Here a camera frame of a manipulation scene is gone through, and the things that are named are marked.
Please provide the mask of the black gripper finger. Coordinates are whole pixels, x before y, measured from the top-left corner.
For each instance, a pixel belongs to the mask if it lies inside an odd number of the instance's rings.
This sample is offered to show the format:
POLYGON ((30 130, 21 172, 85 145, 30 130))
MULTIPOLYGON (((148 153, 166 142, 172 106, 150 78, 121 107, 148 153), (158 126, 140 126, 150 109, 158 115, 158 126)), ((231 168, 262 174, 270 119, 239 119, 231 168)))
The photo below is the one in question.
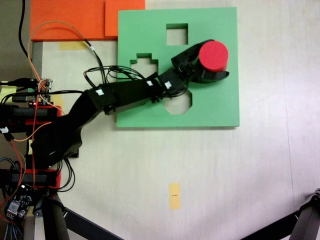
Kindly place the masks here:
POLYGON ((197 77, 196 77, 196 82, 199 84, 210 84, 210 83, 215 83, 218 81, 221 81, 225 79, 226 77, 229 76, 228 71, 208 71, 208 70, 203 70, 197 77))
POLYGON ((209 43, 209 42, 213 42, 213 41, 214 41, 214 39, 208 39, 208 40, 197 43, 197 44, 189 47, 188 49, 186 49, 185 52, 186 52, 187 59, 190 61, 193 61, 194 59, 196 59, 197 56, 199 55, 201 47, 204 44, 209 43))

